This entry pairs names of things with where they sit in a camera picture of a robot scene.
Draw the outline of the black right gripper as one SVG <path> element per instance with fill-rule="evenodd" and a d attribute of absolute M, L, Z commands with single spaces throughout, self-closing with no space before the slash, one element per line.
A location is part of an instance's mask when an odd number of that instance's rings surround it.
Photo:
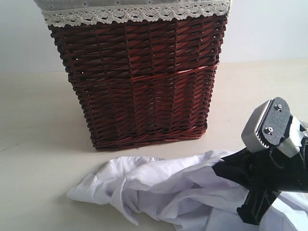
<path fill-rule="evenodd" d="M 243 205 L 237 208 L 241 220 L 259 225 L 281 192 L 308 191 L 308 146 L 289 158 L 277 148 L 251 153 L 243 149 L 213 166 L 215 174 L 248 189 Z"/>

